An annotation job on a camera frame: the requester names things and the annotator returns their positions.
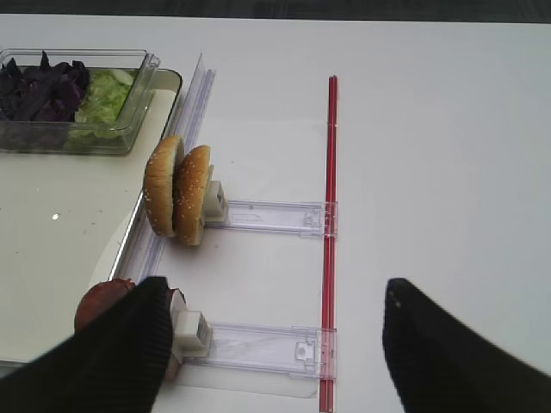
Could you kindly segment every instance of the sesame seed bun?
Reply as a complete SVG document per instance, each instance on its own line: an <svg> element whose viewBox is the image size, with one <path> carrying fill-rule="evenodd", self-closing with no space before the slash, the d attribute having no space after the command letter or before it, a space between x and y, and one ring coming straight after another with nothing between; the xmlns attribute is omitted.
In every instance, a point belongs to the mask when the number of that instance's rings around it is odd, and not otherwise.
<svg viewBox="0 0 551 413"><path fill-rule="evenodd" d="M175 170L182 160L182 138L169 136L159 142L145 167L145 212L152 229L163 237L176 235L172 224L172 188Z"/></svg>
<svg viewBox="0 0 551 413"><path fill-rule="evenodd" d="M197 146L183 159L174 185L174 226L184 245L199 245L203 235L202 206L210 181L210 147Z"/></svg>

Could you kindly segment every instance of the black ribbed fabric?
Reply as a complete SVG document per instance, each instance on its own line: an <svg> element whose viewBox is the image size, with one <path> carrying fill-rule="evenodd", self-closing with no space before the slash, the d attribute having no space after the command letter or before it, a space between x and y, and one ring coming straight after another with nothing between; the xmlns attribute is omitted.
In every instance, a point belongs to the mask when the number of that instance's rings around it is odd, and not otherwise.
<svg viewBox="0 0 551 413"><path fill-rule="evenodd" d="M54 350L0 381L3 413L151 411L170 358L164 278L149 278Z"/></svg>
<svg viewBox="0 0 551 413"><path fill-rule="evenodd" d="M404 279L388 282L382 335L406 412L551 411L551 379L494 346Z"/></svg>

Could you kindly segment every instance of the top bun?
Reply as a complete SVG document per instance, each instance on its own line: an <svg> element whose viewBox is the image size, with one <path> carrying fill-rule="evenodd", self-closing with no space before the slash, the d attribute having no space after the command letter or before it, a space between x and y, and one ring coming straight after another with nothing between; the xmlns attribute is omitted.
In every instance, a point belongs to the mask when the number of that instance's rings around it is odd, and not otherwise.
<svg viewBox="0 0 551 413"><path fill-rule="evenodd" d="M172 135L159 142L145 167L145 212L153 231L163 237L176 235L172 224L172 187L183 155L182 138Z"/></svg>
<svg viewBox="0 0 551 413"><path fill-rule="evenodd" d="M174 185L174 226L184 245L201 243L202 207L210 176L210 147L197 146L183 159Z"/></svg>

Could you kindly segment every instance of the red straw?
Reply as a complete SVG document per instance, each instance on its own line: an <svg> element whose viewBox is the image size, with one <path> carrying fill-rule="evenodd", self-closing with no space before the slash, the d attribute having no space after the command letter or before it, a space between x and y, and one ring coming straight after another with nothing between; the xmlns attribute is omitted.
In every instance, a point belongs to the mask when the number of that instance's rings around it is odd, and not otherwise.
<svg viewBox="0 0 551 413"><path fill-rule="evenodd" d="M330 216L336 212L337 202L337 77L329 77L329 108L327 111L327 166L325 170L325 201ZM322 292L321 328L335 327L335 237L331 219L325 221L324 239L324 279ZM319 382L319 411L333 412L333 380Z"/></svg>

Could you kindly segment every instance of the clear plastic container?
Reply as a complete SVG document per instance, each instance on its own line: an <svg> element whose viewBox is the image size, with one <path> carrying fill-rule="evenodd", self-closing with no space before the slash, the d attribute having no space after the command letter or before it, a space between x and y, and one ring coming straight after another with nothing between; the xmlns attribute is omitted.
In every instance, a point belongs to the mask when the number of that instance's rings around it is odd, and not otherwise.
<svg viewBox="0 0 551 413"><path fill-rule="evenodd" d="M121 69L133 77L127 98L112 123L0 121L0 151L124 155L133 146L152 98L159 59L145 50L46 49L50 65L80 60L90 70ZM41 49L6 49L0 64L14 59L20 68L38 66Z"/></svg>

